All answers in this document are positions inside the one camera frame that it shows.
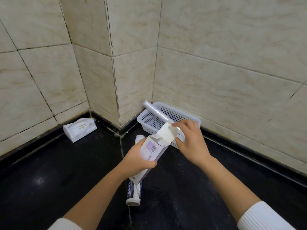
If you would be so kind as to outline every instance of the white plastic basket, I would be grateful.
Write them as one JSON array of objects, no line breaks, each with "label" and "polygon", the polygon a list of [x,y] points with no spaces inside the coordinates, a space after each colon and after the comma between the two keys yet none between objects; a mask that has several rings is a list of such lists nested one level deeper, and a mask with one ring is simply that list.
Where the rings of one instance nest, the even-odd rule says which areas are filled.
[{"label": "white plastic basket", "polygon": [[[199,127],[201,126],[201,120],[199,118],[184,113],[162,102],[155,102],[153,106],[162,111],[175,122],[179,122],[182,119],[191,119],[196,121]],[[150,134],[156,134],[159,129],[164,125],[164,122],[162,120],[160,120],[157,116],[155,116],[147,109],[140,113],[140,115],[137,117],[137,121],[142,124],[144,131]],[[171,145],[178,148],[175,141],[173,141]]]}]

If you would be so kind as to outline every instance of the white tissue package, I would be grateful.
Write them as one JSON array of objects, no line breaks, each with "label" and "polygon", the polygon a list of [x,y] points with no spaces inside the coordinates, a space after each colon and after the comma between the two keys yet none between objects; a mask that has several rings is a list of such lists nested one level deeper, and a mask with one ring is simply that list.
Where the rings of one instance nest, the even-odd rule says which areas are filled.
[{"label": "white tissue package", "polygon": [[[141,157],[144,160],[157,161],[177,134],[178,129],[173,127],[171,122],[166,122],[156,134],[147,137],[140,150]],[[137,185],[149,171],[150,169],[142,170],[129,179]]]},{"label": "white tissue package", "polygon": [[63,126],[65,135],[75,143],[77,140],[96,130],[97,126],[93,118],[78,119],[74,123]]}]

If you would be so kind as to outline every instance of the white ribbed cuff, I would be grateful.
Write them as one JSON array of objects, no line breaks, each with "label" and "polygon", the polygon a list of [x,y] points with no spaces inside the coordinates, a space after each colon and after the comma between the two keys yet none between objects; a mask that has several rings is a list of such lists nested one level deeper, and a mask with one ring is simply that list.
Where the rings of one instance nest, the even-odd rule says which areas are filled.
[{"label": "white ribbed cuff", "polygon": [[48,230],[82,230],[82,228],[68,219],[60,218]]},{"label": "white ribbed cuff", "polygon": [[238,228],[240,230],[294,229],[287,221],[285,221],[263,201],[255,203],[243,214],[238,222]]}]

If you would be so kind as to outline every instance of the white bottle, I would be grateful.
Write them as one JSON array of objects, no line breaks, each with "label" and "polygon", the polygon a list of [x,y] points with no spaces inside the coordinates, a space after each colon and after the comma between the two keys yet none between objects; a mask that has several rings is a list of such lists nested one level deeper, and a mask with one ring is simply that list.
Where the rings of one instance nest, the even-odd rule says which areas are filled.
[{"label": "white bottle", "polygon": [[[141,139],[144,138],[145,136],[143,135],[137,135],[134,144],[137,144]],[[126,204],[128,206],[139,206],[141,204],[141,190],[142,190],[142,182],[135,185],[131,180],[129,181],[127,201],[126,201]]]}]

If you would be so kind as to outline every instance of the forearm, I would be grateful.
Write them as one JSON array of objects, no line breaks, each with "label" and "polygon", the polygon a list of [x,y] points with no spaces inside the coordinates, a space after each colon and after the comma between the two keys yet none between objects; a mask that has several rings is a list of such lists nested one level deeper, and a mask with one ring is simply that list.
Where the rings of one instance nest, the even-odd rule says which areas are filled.
[{"label": "forearm", "polygon": [[241,216],[260,199],[217,159],[201,163],[201,170],[208,176],[238,222]]},{"label": "forearm", "polygon": [[121,169],[116,166],[63,217],[83,230],[96,229],[114,193],[124,180]]}]

